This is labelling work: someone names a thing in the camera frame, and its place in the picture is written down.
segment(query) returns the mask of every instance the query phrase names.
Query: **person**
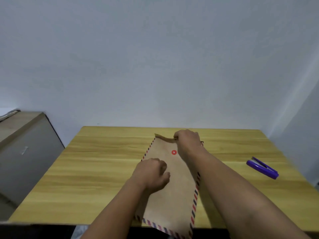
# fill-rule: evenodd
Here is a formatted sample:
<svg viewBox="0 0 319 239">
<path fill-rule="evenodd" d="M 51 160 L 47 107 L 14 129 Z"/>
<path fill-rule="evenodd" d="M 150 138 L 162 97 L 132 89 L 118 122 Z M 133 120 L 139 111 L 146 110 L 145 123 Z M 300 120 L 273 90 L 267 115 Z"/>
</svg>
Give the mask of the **person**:
<svg viewBox="0 0 319 239">
<path fill-rule="evenodd" d="M 231 238 L 309 238 L 257 188 L 211 155 L 201 145 L 197 132 L 180 130 L 174 137 L 179 152 L 186 153 L 201 174 Z M 157 158 L 138 163 L 82 239 L 126 238 L 142 193 L 158 191 L 169 183 L 166 168 L 166 163 Z"/>
</svg>

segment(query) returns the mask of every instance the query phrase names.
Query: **brown envelope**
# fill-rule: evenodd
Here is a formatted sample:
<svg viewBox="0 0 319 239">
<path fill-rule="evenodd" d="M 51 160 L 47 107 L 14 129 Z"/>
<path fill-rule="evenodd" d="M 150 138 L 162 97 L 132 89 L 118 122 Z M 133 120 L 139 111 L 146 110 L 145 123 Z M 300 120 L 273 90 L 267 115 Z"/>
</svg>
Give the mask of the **brown envelope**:
<svg viewBox="0 0 319 239">
<path fill-rule="evenodd" d="M 167 164 L 170 182 L 150 196 L 144 195 L 135 218 L 175 238 L 191 238 L 196 214 L 200 175 L 179 153 L 175 139 L 155 134 L 143 159 L 159 158 Z"/>
</svg>

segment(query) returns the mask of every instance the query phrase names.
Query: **person's right hand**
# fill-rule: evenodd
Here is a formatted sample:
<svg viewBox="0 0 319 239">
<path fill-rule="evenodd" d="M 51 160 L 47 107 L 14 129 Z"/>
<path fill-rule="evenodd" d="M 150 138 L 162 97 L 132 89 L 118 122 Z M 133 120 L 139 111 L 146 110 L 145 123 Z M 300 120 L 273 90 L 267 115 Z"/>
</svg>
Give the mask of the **person's right hand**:
<svg viewBox="0 0 319 239">
<path fill-rule="evenodd" d="M 177 145 L 188 155 L 193 155 L 198 149 L 202 148 L 201 141 L 199 139 L 198 132 L 192 132 L 191 130 L 179 130 L 175 132 L 174 138 L 177 139 Z"/>
</svg>

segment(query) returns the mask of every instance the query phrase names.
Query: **table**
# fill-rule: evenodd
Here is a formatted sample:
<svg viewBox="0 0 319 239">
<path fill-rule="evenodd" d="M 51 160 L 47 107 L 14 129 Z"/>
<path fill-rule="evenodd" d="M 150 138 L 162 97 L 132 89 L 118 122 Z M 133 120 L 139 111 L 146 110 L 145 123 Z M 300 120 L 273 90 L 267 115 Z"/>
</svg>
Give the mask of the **table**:
<svg viewBox="0 0 319 239">
<path fill-rule="evenodd" d="M 154 133 L 178 128 L 85 126 L 10 217 L 11 222 L 90 224 L 141 161 Z M 193 129 L 205 148 L 272 200 L 304 231 L 319 230 L 319 193 L 260 130 Z M 277 180 L 246 165 L 252 156 L 279 172 Z M 197 228 L 225 225 L 201 184 Z"/>
</svg>

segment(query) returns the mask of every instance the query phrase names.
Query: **wall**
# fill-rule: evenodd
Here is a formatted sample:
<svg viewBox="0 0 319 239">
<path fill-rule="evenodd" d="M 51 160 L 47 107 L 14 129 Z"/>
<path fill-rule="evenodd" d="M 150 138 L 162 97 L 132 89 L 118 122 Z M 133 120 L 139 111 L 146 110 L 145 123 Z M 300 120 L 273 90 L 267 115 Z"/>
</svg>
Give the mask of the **wall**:
<svg viewBox="0 0 319 239">
<path fill-rule="evenodd" d="M 319 82 L 283 132 L 270 137 L 312 185 L 319 182 L 318 101 Z"/>
<path fill-rule="evenodd" d="M 0 0 L 0 106 L 84 125 L 266 133 L 317 47 L 319 0 Z"/>
</svg>

